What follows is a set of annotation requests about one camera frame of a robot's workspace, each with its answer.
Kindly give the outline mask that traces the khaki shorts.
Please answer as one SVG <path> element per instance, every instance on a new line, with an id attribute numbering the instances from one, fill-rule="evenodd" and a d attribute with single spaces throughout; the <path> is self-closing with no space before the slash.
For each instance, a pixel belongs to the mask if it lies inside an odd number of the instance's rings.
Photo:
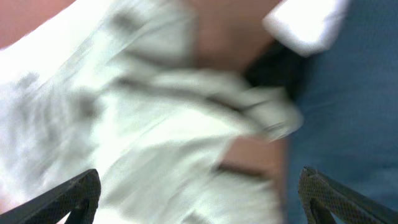
<path id="1" fill-rule="evenodd" d="M 1 208 L 96 169 L 96 223 L 280 223 L 271 180 L 221 169 L 301 124 L 281 88 L 193 67 L 178 1 L 77 1 L 1 50 Z"/>

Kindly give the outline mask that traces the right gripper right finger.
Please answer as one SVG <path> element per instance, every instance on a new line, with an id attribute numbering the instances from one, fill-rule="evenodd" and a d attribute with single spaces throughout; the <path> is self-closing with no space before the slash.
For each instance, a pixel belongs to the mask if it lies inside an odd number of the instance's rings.
<path id="1" fill-rule="evenodd" d="M 304 167 L 298 194 L 309 224 L 395 224 L 397 212 L 345 187 L 318 170 Z"/>

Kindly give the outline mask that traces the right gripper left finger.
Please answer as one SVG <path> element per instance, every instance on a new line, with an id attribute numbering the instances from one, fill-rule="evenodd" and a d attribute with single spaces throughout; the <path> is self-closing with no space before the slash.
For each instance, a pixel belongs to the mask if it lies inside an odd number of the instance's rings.
<path id="1" fill-rule="evenodd" d="M 97 170 L 89 169 L 1 215 L 1 224 L 92 224 L 101 195 Z"/>

